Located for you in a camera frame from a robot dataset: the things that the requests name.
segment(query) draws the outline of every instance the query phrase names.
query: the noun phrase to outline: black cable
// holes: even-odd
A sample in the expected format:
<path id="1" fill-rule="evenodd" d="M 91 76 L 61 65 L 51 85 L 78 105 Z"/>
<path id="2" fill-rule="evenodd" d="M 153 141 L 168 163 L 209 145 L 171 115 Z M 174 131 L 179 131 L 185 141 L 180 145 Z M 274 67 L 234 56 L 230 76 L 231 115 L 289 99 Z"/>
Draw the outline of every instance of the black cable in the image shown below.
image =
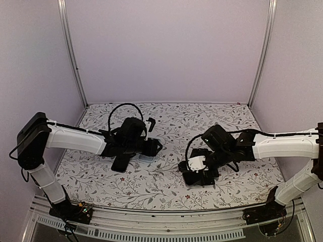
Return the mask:
<path id="1" fill-rule="evenodd" d="M 236 166 L 236 168 L 234 168 L 232 165 L 230 164 L 227 164 L 228 167 L 230 167 L 234 172 L 239 172 L 240 169 L 239 169 L 239 166 L 236 162 L 233 162 L 233 164 Z"/>
<path id="2" fill-rule="evenodd" d="M 188 150 L 189 150 L 189 148 L 190 148 L 190 146 L 191 146 L 191 144 L 193 143 L 193 141 L 194 140 L 196 140 L 197 138 L 199 138 L 199 137 L 201 137 L 203 134 L 200 134 L 200 135 L 197 135 L 197 136 L 194 136 L 189 142 L 188 142 L 188 144 L 187 144 L 187 146 L 186 146 L 186 150 L 185 150 L 185 162 L 186 162 L 186 166 L 187 166 L 187 168 L 190 170 L 190 171 L 192 171 L 191 170 L 191 168 L 190 168 L 190 166 L 188 165 Z"/>
<path id="3" fill-rule="evenodd" d="M 281 233 L 285 232 L 285 231 L 286 231 L 286 229 L 288 229 L 288 228 L 289 228 L 289 226 L 291 225 L 291 223 L 292 223 L 292 221 L 293 221 L 293 218 L 294 218 L 294 215 L 295 215 L 295 203 L 294 203 L 294 200 L 292 200 L 292 202 L 293 202 L 293 213 L 292 213 L 291 220 L 289 220 L 289 223 L 287 224 L 287 226 L 286 226 L 282 231 L 279 231 L 276 235 L 278 235 L 278 234 L 281 234 Z"/>
<path id="4" fill-rule="evenodd" d="M 119 108 L 119 107 L 122 107 L 122 106 L 125 106 L 125 105 L 129 105 L 129 106 L 133 106 L 134 108 L 136 108 L 140 114 L 140 117 L 141 117 L 141 121 L 143 121 L 143 115 L 142 115 L 142 112 L 140 111 L 139 107 L 137 107 L 135 104 L 133 103 L 122 103 L 118 106 L 116 106 L 112 111 L 111 113 L 109 114 L 109 118 L 107 119 L 107 128 L 108 128 L 108 132 L 110 133 L 111 132 L 111 125 L 110 125 L 110 122 L 111 122 L 111 116 L 112 114 Z"/>
<path id="5" fill-rule="evenodd" d="M 29 172 L 27 172 L 27 178 L 24 175 L 24 169 L 21 168 L 21 176 L 25 180 L 25 182 L 29 182 Z"/>
<path id="6" fill-rule="evenodd" d="M 268 137 L 289 137 L 289 136 L 295 136 L 295 135 L 321 135 L 319 133 L 285 133 L 285 134 L 269 134 L 269 133 L 265 133 L 262 132 L 260 130 L 255 130 L 255 129 L 245 129 L 245 130 L 237 130 L 237 131 L 228 131 L 229 134 L 238 134 L 238 133 L 242 133 L 242 132 L 251 132 L 251 133 L 255 133 L 255 134 L 260 134 L 260 135 L 264 135 L 264 136 L 268 136 Z"/>

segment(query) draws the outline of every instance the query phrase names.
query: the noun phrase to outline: floral tablecloth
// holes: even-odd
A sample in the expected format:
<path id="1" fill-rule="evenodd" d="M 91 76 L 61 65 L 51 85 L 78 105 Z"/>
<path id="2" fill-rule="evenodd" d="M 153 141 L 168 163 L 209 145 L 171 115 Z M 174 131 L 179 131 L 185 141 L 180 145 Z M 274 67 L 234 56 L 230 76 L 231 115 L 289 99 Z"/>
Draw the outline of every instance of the floral tablecloth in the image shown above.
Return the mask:
<path id="1" fill-rule="evenodd" d="M 117 104 L 91 105 L 80 127 L 107 130 L 107 118 Z M 256 128 L 246 105 L 230 104 L 137 104 L 144 118 L 156 119 L 150 137 L 164 148 L 153 163 L 134 157 L 125 173 L 111 171 L 113 160 L 87 152 L 67 150 L 56 173 L 72 200 L 96 205 L 149 210 L 201 210 L 261 203 L 268 191 L 283 182 L 274 159 L 241 162 L 240 172 L 220 168 L 214 186 L 185 186 L 177 164 L 183 160 L 187 142 L 214 124 L 228 131 Z M 123 106 L 112 117 L 112 128 L 126 117 L 139 117 L 137 110 Z M 197 140 L 192 147 L 202 147 Z"/>

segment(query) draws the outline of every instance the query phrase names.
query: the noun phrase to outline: leaf pattern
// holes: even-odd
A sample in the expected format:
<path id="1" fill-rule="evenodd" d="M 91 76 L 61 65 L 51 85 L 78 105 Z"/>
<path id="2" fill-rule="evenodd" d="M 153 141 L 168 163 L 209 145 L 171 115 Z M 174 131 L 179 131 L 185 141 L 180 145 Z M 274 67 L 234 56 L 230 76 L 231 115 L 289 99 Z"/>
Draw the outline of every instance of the leaf pattern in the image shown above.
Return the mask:
<path id="1" fill-rule="evenodd" d="M 107 118 L 116 105 L 91 105 L 80 127 L 107 130 Z M 149 135 L 160 139 L 164 148 L 152 163 L 135 156 L 125 173 L 111 171 L 111 158 L 67 150 L 56 176 L 72 200 L 148 210 L 222 209 L 264 202 L 270 188 L 284 181 L 275 159 L 267 159 L 241 162 L 239 173 L 221 167 L 213 186 L 185 186 L 177 164 L 192 137 L 215 124 L 228 131 L 259 129 L 246 105 L 145 103 L 138 107 L 145 119 L 156 119 Z M 133 107 L 118 109 L 112 129 L 130 116 L 139 117 Z M 206 145 L 196 140 L 193 147 Z"/>

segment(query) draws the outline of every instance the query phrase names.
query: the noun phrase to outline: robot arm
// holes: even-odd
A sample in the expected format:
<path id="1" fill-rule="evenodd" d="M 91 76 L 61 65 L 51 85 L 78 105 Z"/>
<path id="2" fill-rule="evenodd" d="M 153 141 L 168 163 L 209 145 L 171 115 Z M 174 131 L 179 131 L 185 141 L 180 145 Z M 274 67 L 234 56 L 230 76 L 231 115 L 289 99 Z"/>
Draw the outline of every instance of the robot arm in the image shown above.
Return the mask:
<path id="1" fill-rule="evenodd" d="M 233 162 L 268 157 L 308 157 L 308 164 L 290 180 L 271 189 L 264 206 L 246 209 L 247 224 L 286 215 L 285 206 L 323 180 L 323 123 L 318 128 L 296 133 L 266 134 L 245 130 L 237 139 L 221 126 L 209 128 L 202 140 L 212 150 L 193 149 L 191 157 L 179 164 L 187 185 L 214 185 L 218 168 Z"/>
<path id="2" fill-rule="evenodd" d="M 121 127 L 111 132 L 94 132 L 58 124 L 47 119 L 45 113 L 39 112 L 17 136 L 17 160 L 46 194 L 52 206 L 51 215 L 88 224 L 92 216 L 91 206 L 84 202 L 79 205 L 70 202 L 65 189 L 43 159 L 45 148 L 81 150 L 103 157 L 115 156 L 112 170 L 124 172 L 135 154 L 156 156 L 162 149 L 157 139 L 148 138 L 148 132 L 152 131 L 154 124 L 151 118 L 143 122 L 129 117 Z"/>

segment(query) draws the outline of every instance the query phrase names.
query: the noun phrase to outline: lavender wall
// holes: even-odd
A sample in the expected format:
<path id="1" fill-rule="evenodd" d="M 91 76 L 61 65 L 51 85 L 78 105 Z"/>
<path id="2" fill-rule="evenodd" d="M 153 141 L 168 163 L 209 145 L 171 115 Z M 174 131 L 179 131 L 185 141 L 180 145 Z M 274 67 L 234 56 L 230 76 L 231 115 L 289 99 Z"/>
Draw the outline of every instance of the lavender wall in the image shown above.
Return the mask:
<path id="1" fill-rule="evenodd" d="M 323 2 L 280 0 L 253 112 L 265 131 L 297 131 L 323 122 Z M 286 179 L 307 159 L 280 159 Z M 323 241 L 323 192 L 303 201 L 317 241 Z"/>
<path id="2" fill-rule="evenodd" d="M 0 240 L 19 241 L 36 188 L 9 151 L 38 111 L 75 124 L 82 113 L 57 1 L 0 1 Z M 61 150 L 47 153 L 53 167 Z"/>
<path id="3" fill-rule="evenodd" d="M 266 0 L 67 1 L 90 103 L 246 103 Z"/>

